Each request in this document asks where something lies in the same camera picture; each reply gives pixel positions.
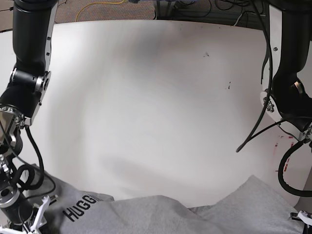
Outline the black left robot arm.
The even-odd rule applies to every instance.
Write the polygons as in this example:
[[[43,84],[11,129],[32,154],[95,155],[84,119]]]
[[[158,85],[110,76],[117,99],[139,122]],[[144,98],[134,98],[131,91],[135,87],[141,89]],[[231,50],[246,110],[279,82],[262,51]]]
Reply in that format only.
[[[268,0],[263,32],[267,42],[262,65],[261,101],[264,111],[283,132],[297,140],[286,151],[278,167],[278,181],[288,193],[311,197],[311,191],[291,187],[284,180],[284,168],[291,155],[312,143],[312,98],[298,73],[308,58],[312,39],[310,0]]]

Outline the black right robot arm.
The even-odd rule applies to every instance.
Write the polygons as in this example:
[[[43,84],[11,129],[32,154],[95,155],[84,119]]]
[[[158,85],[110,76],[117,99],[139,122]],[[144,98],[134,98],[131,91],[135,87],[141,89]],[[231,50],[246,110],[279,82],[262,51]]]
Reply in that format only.
[[[51,38],[58,2],[56,0],[16,0],[13,5],[13,49],[16,63],[8,85],[0,97],[0,209],[8,219],[3,234],[46,233],[45,211],[50,193],[38,194],[40,206],[31,204],[24,191],[39,189],[48,177],[43,159],[31,135],[30,126],[42,105],[51,73]],[[13,159],[22,150],[21,130],[37,154],[39,166]]]

